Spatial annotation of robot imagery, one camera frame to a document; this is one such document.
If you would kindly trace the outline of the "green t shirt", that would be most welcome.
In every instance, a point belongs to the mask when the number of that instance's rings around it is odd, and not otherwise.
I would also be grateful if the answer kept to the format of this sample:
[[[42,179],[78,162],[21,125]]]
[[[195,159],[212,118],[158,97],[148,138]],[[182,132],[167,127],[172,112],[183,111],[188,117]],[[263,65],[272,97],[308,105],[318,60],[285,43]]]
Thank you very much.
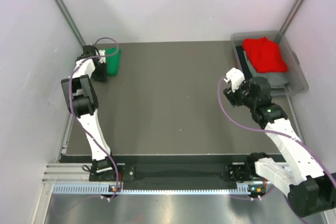
[[[108,76],[116,76],[120,68],[121,49],[116,52],[116,48],[110,48],[105,50],[105,55],[113,54],[113,56],[105,57],[107,63]]]

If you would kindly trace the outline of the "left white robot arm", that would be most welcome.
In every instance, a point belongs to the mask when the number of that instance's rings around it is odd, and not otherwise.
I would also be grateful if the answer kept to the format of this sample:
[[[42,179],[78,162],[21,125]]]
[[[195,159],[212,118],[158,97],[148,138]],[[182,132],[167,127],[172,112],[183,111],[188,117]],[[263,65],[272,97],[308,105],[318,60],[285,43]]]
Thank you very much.
[[[76,59],[75,73],[61,80],[61,87],[69,112],[84,129],[92,154],[91,172],[114,180],[119,168],[108,157],[111,149],[106,143],[98,119],[99,102],[92,80],[107,81],[107,63],[100,59],[94,45],[82,47],[83,53]]]

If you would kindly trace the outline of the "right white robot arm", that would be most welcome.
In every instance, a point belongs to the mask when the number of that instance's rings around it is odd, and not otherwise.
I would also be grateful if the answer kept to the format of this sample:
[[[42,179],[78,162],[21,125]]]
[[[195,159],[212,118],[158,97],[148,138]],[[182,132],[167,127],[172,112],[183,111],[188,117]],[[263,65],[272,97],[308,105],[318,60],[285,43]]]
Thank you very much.
[[[273,103],[267,79],[226,75],[222,80],[229,86],[217,94],[223,94],[232,106],[250,110],[259,126],[251,131],[265,133],[290,168],[281,167],[266,153],[252,153],[245,160],[246,176],[271,182],[300,218],[335,209],[335,174],[302,143],[285,111]]]

